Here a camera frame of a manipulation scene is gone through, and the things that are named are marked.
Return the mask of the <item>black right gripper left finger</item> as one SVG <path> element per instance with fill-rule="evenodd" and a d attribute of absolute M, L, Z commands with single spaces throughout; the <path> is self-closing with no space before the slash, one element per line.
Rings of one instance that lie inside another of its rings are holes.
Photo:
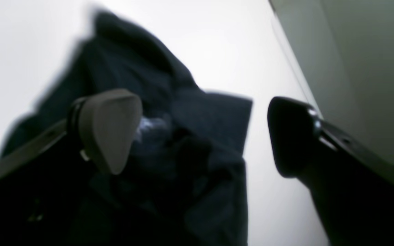
<path fill-rule="evenodd" d="M 77 99 L 67 118 L 0 159 L 0 246 L 103 246 L 111 222 L 90 197 L 120 174 L 142 116 L 124 89 Z"/>

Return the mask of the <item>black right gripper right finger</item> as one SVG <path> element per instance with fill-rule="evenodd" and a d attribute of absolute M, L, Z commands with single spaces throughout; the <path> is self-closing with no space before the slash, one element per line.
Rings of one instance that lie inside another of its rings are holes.
<path fill-rule="evenodd" d="M 394 165 L 309 104 L 287 97 L 269 103 L 275 165 L 311 193 L 332 246 L 394 246 Z"/>

